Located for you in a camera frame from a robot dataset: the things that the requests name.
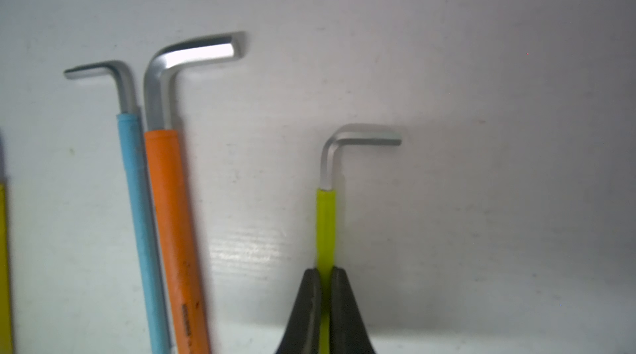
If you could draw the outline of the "blue hex key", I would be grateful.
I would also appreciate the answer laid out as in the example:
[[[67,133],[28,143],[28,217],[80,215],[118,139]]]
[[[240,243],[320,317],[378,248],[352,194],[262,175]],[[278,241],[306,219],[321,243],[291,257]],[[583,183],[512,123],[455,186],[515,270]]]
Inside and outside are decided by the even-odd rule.
[[[151,349],[153,353],[170,353],[172,351],[171,334],[161,259],[147,181],[142,122],[137,107],[132,72],[127,64],[118,60],[85,64],[64,71],[64,76],[69,80],[103,75],[109,75],[114,79],[119,98],[120,112],[117,115],[119,142],[129,191]]]

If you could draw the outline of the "lime green hex key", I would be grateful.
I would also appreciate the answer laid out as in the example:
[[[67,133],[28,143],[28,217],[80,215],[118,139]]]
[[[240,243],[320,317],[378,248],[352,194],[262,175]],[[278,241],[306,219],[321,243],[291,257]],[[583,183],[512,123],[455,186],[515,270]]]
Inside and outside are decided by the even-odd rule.
[[[322,306],[319,353],[330,353],[331,273],[336,254],[336,152],[345,145],[399,146],[402,136],[392,130],[363,130],[341,127],[324,144],[321,152],[320,185],[316,192],[316,268],[321,277]]]

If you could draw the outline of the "yellow hex key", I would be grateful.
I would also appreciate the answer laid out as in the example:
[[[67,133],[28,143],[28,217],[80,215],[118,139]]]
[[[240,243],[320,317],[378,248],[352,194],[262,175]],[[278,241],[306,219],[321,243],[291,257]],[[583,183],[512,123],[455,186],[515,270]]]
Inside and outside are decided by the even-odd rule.
[[[6,189],[1,184],[1,354],[13,353]]]

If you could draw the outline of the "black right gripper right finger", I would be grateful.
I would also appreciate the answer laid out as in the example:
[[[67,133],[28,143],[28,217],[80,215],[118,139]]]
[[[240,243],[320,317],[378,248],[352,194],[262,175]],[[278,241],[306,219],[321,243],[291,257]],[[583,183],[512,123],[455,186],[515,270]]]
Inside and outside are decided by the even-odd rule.
[[[376,354],[343,268],[331,273],[330,353]]]

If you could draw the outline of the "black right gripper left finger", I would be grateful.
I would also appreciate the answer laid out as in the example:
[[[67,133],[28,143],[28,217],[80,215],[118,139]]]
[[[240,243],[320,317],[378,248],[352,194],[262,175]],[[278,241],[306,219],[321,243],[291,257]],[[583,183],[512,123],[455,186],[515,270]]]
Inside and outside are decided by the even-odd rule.
[[[293,304],[288,324],[276,354],[317,354],[320,346],[322,311],[321,276],[307,269]]]

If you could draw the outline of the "orange hex key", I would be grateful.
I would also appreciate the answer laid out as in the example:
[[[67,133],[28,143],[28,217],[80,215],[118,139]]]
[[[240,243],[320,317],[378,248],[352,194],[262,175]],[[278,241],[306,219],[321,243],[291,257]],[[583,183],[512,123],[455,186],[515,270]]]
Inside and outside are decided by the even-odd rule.
[[[239,46],[233,35],[207,36],[159,50],[144,74],[144,140],[180,353],[208,353],[211,345],[182,147],[174,123],[172,82],[182,69],[238,58]]]

